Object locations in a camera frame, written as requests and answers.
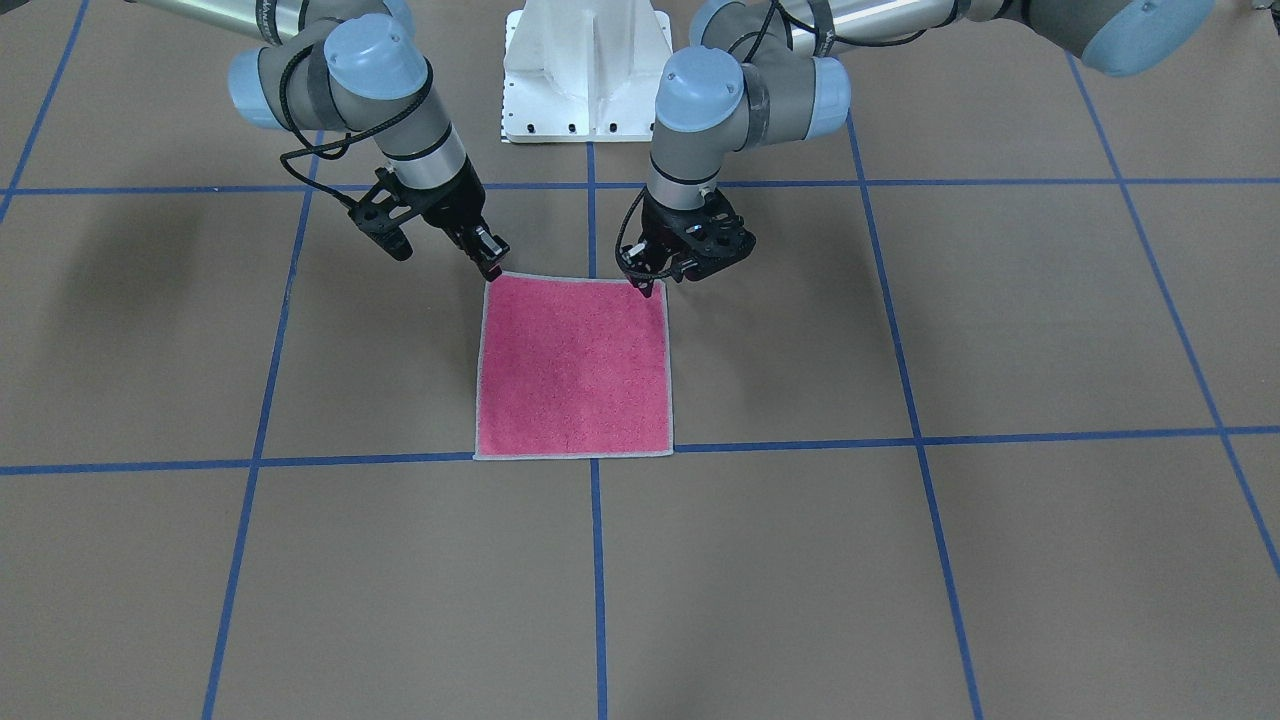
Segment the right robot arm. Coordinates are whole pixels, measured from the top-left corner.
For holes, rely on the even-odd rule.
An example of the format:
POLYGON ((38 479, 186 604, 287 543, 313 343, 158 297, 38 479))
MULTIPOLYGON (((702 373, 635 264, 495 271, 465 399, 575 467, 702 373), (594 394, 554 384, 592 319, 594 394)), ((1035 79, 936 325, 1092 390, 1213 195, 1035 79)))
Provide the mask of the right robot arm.
POLYGON ((485 190, 415 42, 404 1, 159 1, 156 9, 260 41, 227 73, 230 99, 251 124, 283 129, 300 147, 280 158, 334 161, 370 141, 385 158, 372 187, 325 193, 398 261, 411 256, 404 223, 443 231, 497 279, 508 243, 484 219, 485 190))

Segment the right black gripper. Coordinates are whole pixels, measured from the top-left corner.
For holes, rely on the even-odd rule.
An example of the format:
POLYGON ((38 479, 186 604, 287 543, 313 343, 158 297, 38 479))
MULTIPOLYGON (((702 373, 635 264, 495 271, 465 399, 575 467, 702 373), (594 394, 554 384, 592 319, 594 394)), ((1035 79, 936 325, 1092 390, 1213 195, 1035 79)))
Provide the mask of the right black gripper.
POLYGON ((384 252, 398 263, 408 260, 413 249, 402 225, 421 218, 444 231, 485 282, 503 273, 500 263, 509 245, 490 232, 483 217, 486 191, 474 167, 465 165, 452 179, 429 190, 407 186, 389 169, 375 174, 378 182, 349 208, 349 219, 384 252))

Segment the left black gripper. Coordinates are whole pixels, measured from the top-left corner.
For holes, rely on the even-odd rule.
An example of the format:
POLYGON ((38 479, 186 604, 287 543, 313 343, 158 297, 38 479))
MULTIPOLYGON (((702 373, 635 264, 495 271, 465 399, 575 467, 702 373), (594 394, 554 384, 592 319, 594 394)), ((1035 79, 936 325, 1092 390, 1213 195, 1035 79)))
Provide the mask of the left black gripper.
POLYGON ((660 279, 704 279, 748 258, 755 245, 755 234, 718 190, 692 210, 663 206, 643 190, 620 227, 617 265, 650 299, 660 279))

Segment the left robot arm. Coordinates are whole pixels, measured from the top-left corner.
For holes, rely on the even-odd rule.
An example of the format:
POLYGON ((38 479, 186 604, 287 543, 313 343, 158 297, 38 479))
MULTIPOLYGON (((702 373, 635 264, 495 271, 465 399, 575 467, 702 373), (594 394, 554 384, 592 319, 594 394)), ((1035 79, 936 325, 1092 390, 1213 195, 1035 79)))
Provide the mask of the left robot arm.
POLYGON ((900 47, 959 20, 1018 23, 1105 76, 1156 67, 1206 22, 1211 1, 707 1, 655 92, 650 174, 614 260, 650 296, 748 258, 755 237, 719 190, 724 158, 840 129, 851 81, 840 54, 900 47))

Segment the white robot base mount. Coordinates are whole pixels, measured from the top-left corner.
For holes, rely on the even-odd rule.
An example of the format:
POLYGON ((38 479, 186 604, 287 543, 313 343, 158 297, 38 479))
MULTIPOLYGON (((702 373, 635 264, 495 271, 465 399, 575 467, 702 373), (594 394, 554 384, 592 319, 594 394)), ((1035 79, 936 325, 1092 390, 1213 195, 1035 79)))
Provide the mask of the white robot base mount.
POLYGON ((504 22, 507 143, 648 143, 671 19, 649 1, 526 1, 504 22))

